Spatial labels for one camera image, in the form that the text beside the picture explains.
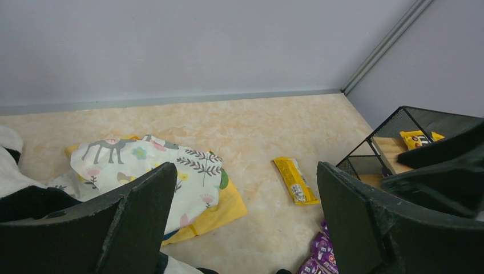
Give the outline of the yellow m&m bag front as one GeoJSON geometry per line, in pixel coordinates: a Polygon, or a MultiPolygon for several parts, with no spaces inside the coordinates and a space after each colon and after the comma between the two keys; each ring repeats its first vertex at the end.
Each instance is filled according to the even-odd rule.
{"type": "Polygon", "coordinates": [[[431,132],[430,138],[428,138],[423,131],[400,131],[400,136],[403,139],[408,150],[413,150],[419,147],[426,146],[431,142],[439,141],[445,137],[436,132],[431,132]]]}

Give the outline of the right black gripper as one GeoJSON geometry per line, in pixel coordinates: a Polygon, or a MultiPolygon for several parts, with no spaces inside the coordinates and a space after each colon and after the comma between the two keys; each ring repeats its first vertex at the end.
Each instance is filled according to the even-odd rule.
{"type": "Polygon", "coordinates": [[[411,203],[469,219],[483,212],[483,123],[401,153],[411,170],[386,177],[383,190],[411,203]]]}

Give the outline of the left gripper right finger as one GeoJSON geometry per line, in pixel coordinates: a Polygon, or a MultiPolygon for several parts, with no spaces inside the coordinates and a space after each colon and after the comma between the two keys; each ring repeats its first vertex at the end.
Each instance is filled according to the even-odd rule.
{"type": "Polygon", "coordinates": [[[340,273],[482,273],[483,223],[433,211],[317,165],[340,273]]]}

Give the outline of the yellow candy bag barcode side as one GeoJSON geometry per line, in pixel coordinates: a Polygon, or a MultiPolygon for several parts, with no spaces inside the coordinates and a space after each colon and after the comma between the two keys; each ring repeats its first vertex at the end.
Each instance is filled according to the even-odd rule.
{"type": "Polygon", "coordinates": [[[295,158],[279,157],[272,160],[278,169],[283,182],[296,205],[306,206],[318,204],[312,189],[299,169],[299,164],[295,158]]]}

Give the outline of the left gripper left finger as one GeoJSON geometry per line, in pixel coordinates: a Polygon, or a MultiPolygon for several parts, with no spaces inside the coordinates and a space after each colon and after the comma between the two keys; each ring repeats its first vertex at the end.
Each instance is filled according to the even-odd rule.
{"type": "Polygon", "coordinates": [[[154,273],[175,193],[166,162],[41,219],[1,224],[2,273],[154,273]]]}

